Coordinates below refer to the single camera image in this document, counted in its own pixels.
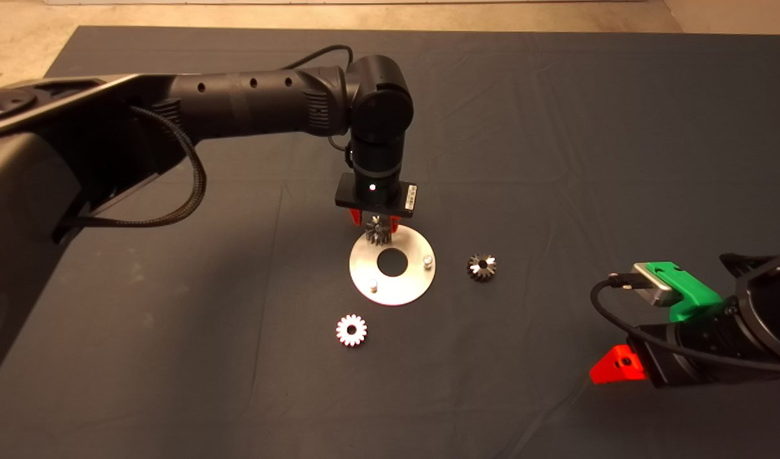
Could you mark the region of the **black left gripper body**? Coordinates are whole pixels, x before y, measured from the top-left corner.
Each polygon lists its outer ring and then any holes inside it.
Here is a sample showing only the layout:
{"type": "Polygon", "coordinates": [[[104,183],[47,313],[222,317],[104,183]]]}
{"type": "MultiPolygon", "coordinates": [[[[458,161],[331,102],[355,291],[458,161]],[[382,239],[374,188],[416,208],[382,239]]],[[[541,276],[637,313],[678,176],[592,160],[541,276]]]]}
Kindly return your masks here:
{"type": "Polygon", "coordinates": [[[415,183],[399,181],[392,191],[381,187],[382,182],[361,180],[355,173],[344,173],[335,192],[335,204],[356,211],[411,218],[418,194],[415,183]]]}

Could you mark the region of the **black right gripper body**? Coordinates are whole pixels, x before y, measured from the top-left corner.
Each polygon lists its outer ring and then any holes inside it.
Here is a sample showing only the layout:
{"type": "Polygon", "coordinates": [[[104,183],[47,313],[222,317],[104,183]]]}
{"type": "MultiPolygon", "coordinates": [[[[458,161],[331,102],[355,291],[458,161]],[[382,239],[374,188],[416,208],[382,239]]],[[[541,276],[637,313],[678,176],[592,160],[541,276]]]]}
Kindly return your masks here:
{"type": "MultiPolygon", "coordinates": [[[[679,345],[675,323],[638,325],[640,331],[670,345],[679,345]]],[[[630,337],[629,345],[644,368],[647,378],[655,388],[681,388],[690,385],[690,364],[687,359],[673,352],[630,337]]]]}

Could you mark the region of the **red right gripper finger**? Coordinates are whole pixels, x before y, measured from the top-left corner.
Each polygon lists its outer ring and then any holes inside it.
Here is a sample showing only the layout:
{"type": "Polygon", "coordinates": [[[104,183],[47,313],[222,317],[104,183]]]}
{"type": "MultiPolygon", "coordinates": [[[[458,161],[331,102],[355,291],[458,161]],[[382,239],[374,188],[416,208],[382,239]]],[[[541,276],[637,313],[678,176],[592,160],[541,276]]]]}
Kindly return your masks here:
{"type": "Polygon", "coordinates": [[[590,379],[594,384],[625,383],[647,380],[647,373],[632,347],[621,344],[609,349],[591,367],[590,379]]]}

